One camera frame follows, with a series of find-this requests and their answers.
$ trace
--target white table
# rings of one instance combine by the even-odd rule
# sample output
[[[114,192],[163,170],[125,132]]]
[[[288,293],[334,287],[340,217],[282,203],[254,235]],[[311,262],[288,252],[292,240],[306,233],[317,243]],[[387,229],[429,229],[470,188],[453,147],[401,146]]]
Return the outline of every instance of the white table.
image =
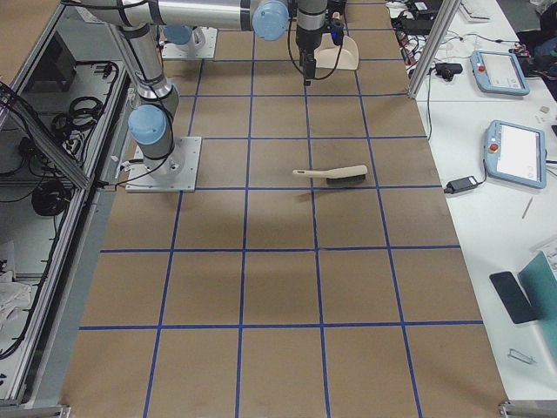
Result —
[[[491,14],[489,23],[469,24],[457,13],[450,30],[459,35],[478,33],[491,39],[516,39],[496,1],[485,0],[482,4]],[[464,42],[455,39],[441,45],[437,53],[436,58],[463,66],[463,74],[451,83],[432,76],[431,148],[443,184],[469,175],[483,179],[483,140],[494,119],[543,130],[547,156],[557,158],[557,137],[551,130],[551,125],[557,124],[557,106],[541,79],[528,79],[531,92],[520,98],[483,93],[476,85],[467,58],[472,51],[507,51],[511,46],[466,37]],[[426,80],[417,96],[426,129],[427,88]],[[549,113],[541,111],[542,106]],[[523,218],[530,198],[532,204]],[[522,270],[536,248],[557,238],[557,179],[548,175],[543,190],[487,179],[471,192],[447,197],[447,203],[508,398],[557,399],[557,361],[549,353],[538,325],[514,325],[489,280],[492,273]],[[511,348],[533,357],[535,363],[528,365],[509,358]]]
[[[549,113],[539,111],[545,105]],[[426,103],[418,102],[426,125]],[[557,158],[551,124],[557,116],[551,97],[537,102],[432,102],[431,147],[443,184],[474,175],[483,179],[482,145],[494,119],[528,125],[546,133],[547,155]],[[525,218],[522,215],[533,198]],[[541,191],[488,179],[472,192],[447,198],[466,266],[507,396],[511,400],[557,399],[557,369],[536,323],[516,326],[507,315],[489,274],[520,271],[533,249],[557,238],[557,179],[549,176]],[[507,357],[509,349],[534,357],[528,366]]]

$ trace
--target black bristles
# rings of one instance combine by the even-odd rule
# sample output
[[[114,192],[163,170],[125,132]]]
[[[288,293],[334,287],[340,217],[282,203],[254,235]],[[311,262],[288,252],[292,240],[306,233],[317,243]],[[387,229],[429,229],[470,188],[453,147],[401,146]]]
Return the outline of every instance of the black bristles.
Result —
[[[365,174],[360,174],[359,176],[351,176],[351,177],[340,177],[338,179],[327,179],[328,185],[352,185],[356,183],[361,183],[366,179]]]

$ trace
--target grid square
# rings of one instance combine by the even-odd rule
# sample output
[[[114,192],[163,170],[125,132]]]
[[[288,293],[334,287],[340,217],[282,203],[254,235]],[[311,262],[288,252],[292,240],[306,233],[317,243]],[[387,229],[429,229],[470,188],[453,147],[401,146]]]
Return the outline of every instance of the grid square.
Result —
[[[416,102],[406,96],[364,98],[364,106],[372,137],[426,135]]]
[[[191,135],[246,138],[249,122],[250,98],[198,98]]]
[[[244,187],[247,139],[206,139],[201,146],[197,187]]]
[[[170,248],[177,209],[177,193],[118,190],[103,248]]]
[[[459,249],[395,250],[406,320],[481,320]]]
[[[327,328],[325,340],[332,416],[417,416],[400,327]]]
[[[252,63],[205,61],[201,74],[199,94],[224,96],[252,92]]]
[[[314,248],[312,195],[301,191],[250,191],[248,248]]]
[[[252,140],[250,187],[309,187],[292,170],[309,168],[307,139]]]
[[[315,254],[248,253],[245,324],[319,323]]]
[[[374,139],[372,149],[381,185],[440,185],[427,139]]]
[[[399,321],[386,251],[320,251],[319,265],[326,323]]]
[[[312,165],[314,170],[365,165],[366,179],[349,186],[375,185],[367,139],[312,139]],[[316,187],[327,186],[326,179],[315,179],[313,184]]]
[[[79,332],[65,376],[61,405],[71,405],[72,414],[87,418],[143,416],[156,333]]]
[[[441,188],[381,191],[393,246],[458,245]]]
[[[362,94],[405,93],[409,85],[402,61],[362,61],[358,80]]]
[[[304,81],[290,61],[258,61],[254,69],[253,93],[302,95]]]
[[[349,29],[391,29],[389,9],[384,4],[351,4],[345,10]]]
[[[393,30],[352,30],[350,37],[358,45],[359,59],[402,60]]]
[[[306,138],[302,97],[253,98],[252,137]]]
[[[245,192],[198,190],[182,203],[176,248],[241,248]]]
[[[292,30],[292,54],[295,54],[298,50],[296,43],[294,42],[294,37],[296,36],[296,29]],[[255,59],[256,60],[290,60],[288,57],[288,43],[287,43],[287,32],[278,40],[274,42],[265,41],[260,37],[255,37]],[[292,66],[291,71],[293,73],[299,74]]]
[[[241,253],[175,253],[165,324],[238,324]]]
[[[329,72],[331,72],[331,69],[329,68],[318,68],[317,77],[324,77]],[[358,86],[356,85],[356,76],[354,71],[335,71],[328,79],[312,81],[312,85],[306,87],[305,90],[310,96],[338,96],[341,94],[358,94]]]
[[[384,246],[385,234],[374,190],[315,193],[321,247]]]
[[[310,97],[307,103],[313,138],[366,135],[359,98]]]
[[[242,418],[325,416],[318,329],[246,329],[243,342]]]
[[[235,329],[163,331],[148,416],[234,416],[237,358]]]
[[[216,60],[251,60],[253,33],[239,30],[220,30],[215,49]]]
[[[168,257],[100,254],[82,325],[157,325]]]
[[[164,61],[164,74],[180,95],[193,95],[198,89],[201,61]]]
[[[409,327],[407,332],[424,416],[497,415],[507,397],[482,325]]]
[[[174,136],[186,137],[190,131],[191,112],[193,110],[193,98],[181,98],[176,113],[172,129]]]

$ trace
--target blue joint cap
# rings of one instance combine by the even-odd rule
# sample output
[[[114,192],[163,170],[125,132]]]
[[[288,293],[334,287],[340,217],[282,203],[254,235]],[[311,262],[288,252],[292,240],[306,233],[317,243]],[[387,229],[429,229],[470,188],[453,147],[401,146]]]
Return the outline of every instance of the blue joint cap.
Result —
[[[180,26],[178,24],[163,26],[164,36],[171,44],[186,45],[190,42],[192,32],[193,30],[189,26]]]
[[[265,41],[276,41],[285,34],[288,8],[280,0],[261,3],[253,13],[253,31]]]
[[[128,128],[139,144],[153,145],[166,132],[166,116],[156,106],[143,104],[130,114]]]

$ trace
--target power adapter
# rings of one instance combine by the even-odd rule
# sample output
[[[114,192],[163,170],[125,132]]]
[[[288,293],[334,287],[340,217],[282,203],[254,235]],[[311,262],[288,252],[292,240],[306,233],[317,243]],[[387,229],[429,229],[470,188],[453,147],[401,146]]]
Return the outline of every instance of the power adapter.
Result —
[[[463,177],[462,179],[449,181],[446,184],[446,187],[443,190],[443,192],[445,192],[445,194],[462,193],[468,190],[475,189],[476,187],[481,185],[481,183],[478,180],[476,180],[474,176]]]

